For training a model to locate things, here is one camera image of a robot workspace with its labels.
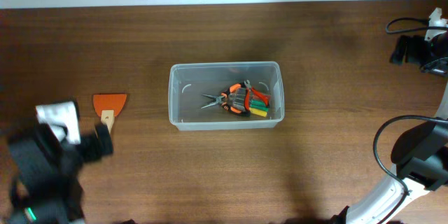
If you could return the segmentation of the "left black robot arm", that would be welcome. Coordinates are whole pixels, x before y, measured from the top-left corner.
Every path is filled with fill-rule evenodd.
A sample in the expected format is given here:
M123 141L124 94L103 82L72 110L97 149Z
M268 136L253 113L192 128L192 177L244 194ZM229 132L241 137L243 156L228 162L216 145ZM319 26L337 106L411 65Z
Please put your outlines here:
M3 223L85 222L78 173L84 164L113 154L105 124L97 124L79 144L59 141L48 124L37 124L10 136L8 149L19 173L9 192L13 210Z

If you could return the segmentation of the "clear screwdriver set case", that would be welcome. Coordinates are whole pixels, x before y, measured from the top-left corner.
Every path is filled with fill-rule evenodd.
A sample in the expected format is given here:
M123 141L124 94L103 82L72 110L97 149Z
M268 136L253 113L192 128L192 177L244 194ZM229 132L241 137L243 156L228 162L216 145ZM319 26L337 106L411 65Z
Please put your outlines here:
M268 94L265 94L265 93L263 93L263 94L267 95L269 97L269 105L270 105L271 97ZM237 107L238 109L242 109L243 105L244 105L245 96L246 95L245 95L244 89L239 88L235 94L230 95L230 101L235 107ZM270 107L265 108L261 101L252 100L252 102L250 104L250 112L254 113L257 116L266 117L269 112L269 109L270 109Z

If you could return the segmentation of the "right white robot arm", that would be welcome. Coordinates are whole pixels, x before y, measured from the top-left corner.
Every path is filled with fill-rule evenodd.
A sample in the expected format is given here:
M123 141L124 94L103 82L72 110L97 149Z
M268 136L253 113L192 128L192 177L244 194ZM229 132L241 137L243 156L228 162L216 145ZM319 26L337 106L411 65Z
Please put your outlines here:
M402 35L390 61L410 62L424 73L447 76L447 29L425 36ZM379 164L385 177L362 200L333 216L331 223L391 223L410 202L447 185L447 97L434 117L402 115L386 121L374 136L376 160L381 133L401 120L418 120L420 125L399 136L391 151L391 168Z

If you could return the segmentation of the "orange long nose pliers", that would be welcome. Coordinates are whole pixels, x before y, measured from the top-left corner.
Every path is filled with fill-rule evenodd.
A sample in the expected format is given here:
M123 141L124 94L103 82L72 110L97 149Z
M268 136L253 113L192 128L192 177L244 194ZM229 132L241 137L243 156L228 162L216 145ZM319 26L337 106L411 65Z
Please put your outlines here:
M242 117L249 117L251 115L250 109L248 106L243 105L243 108L237 108L232 103L229 102L230 95L235 94L239 88L243 88L245 91L245 95L249 94L247 90L247 86L245 83L236 83L230 86L227 90L221 92L219 95L211 95L211 94L202 94L204 97L208 97L212 99L212 102L203 106L202 109L209 108L212 106L220 106L227 112Z

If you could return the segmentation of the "small red cutting pliers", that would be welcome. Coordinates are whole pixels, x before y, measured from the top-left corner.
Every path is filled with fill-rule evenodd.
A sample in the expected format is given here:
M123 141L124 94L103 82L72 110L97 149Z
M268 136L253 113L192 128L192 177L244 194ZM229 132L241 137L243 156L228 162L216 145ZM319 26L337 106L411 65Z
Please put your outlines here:
M262 102L265 108L270 107L270 98L266 94L263 94L262 92L252 87L249 80L245 80L244 84L246 87L246 96L244 99L244 107L246 110L250 109L252 100L255 100L256 102Z

